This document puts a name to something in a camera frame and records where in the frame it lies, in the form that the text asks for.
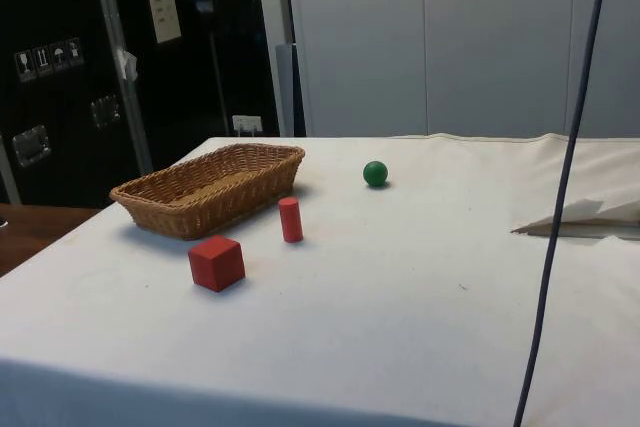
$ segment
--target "green ball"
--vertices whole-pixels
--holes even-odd
[[[382,162],[374,160],[364,166],[362,175],[371,187],[382,187],[387,181],[389,171],[387,170],[387,166]]]

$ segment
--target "basket rim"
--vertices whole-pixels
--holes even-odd
[[[201,197],[196,197],[192,200],[190,200],[189,202],[183,204],[183,205],[171,205],[171,204],[166,204],[163,202],[159,202],[159,201],[155,201],[155,200],[149,200],[146,199],[144,197],[140,197],[138,195],[132,195],[129,194],[127,192],[124,192],[125,189],[131,187],[132,185],[136,185],[136,184],[140,184],[143,182],[147,182],[149,179],[156,179],[158,177],[164,177],[166,175],[171,175],[172,172],[179,170],[179,169],[184,169],[185,166],[188,165],[192,165],[192,164],[197,164],[197,163],[203,163],[206,160],[208,160],[208,158],[214,156],[214,155],[220,155],[223,154],[225,151],[227,150],[232,150],[232,149],[236,149],[238,147],[267,147],[270,149],[274,149],[274,150],[280,150],[280,151],[289,151],[290,155],[287,156],[286,158],[273,163],[272,165],[264,168],[264,169],[260,169],[260,170],[256,170],[253,171],[255,172],[257,175],[254,175],[252,177],[242,177],[239,178],[238,180],[225,185],[222,189],[220,190],[216,190],[213,192],[210,192],[206,195],[203,195]],[[273,144],[264,144],[264,143],[237,143],[237,144],[230,144],[230,145],[226,145],[224,147],[221,147],[219,149],[216,149],[212,152],[208,152],[206,154],[202,154],[199,155],[198,157],[194,158],[194,159],[190,159],[184,162],[179,162],[175,165],[172,165],[170,167],[167,167],[165,169],[159,170],[157,172],[153,172],[151,174],[147,174],[144,175],[142,177],[138,177],[137,179],[133,179],[130,180],[128,182],[125,182],[117,187],[114,187],[113,189],[111,189],[111,192],[109,193],[109,197],[120,203],[123,207],[127,208],[128,207],[134,207],[134,206],[138,206],[140,207],[142,204],[146,204],[149,208],[152,208],[156,213],[163,213],[163,214],[169,214],[169,215],[183,215],[187,212],[189,212],[190,210],[193,209],[199,209],[200,206],[202,205],[203,202],[208,201],[211,197],[214,196],[218,196],[220,195],[221,192],[227,192],[231,189],[236,189],[240,186],[243,186],[245,184],[251,183],[251,182],[255,182],[256,180],[263,178],[264,176],[270,174],[271,172],[275,171],[275,170],[279,170],[281,169],[283,166],[286,166],[287,164],[299,164],[303,157],[305,156],[305,151],[303,148],[301,147],[297,147],[297,146],[288,146],[288,145],[273,145]]]

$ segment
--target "wooden floor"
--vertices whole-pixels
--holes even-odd
[[[97,209],[0,204],[0,217],[8,222],[0,227],[0,276],[98,212]]]

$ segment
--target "wicker basket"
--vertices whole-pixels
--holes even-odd
[[[199,239],[291,192],[299,147],[235,144],[146,175],[111,191],[136,224]]]

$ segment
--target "red cube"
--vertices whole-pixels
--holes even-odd
[[[215,235],[189,251],[193,282],[220,292],[244,279],[242,249],[235,240]]]

